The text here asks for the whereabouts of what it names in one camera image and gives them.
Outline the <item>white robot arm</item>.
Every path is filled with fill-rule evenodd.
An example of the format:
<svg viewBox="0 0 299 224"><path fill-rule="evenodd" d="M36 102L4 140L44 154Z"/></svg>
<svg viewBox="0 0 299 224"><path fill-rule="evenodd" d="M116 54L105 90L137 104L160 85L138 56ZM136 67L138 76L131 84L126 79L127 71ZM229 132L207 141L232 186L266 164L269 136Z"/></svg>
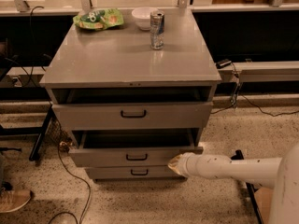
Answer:
<svg viewBox="0 0 299 224"><path fill-rule="evenodd" d="M232 160L224 155L185 152L168 167L184 177L232 178L273 190L268 224L299 224L299 146L282 158Z"/></svg>

